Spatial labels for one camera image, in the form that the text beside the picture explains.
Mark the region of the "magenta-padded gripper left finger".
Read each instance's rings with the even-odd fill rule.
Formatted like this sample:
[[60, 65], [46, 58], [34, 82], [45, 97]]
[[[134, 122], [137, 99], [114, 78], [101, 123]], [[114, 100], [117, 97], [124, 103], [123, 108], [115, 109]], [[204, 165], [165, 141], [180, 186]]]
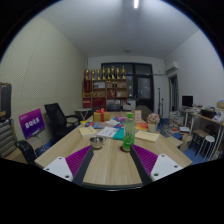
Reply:
[[93, 147], [89, 145], [66, 158], [57, 157], [44, 170], [81, 186], [93, 155]]

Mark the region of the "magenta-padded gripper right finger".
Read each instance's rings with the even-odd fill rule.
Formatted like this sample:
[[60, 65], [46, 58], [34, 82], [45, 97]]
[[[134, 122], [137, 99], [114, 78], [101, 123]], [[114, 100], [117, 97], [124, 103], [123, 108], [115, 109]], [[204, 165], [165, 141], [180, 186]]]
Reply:
[[130, 146], [131, 157], [144, 185], [166, 177], [182, 167], [166, 154], [156, 155], [140, 146]]

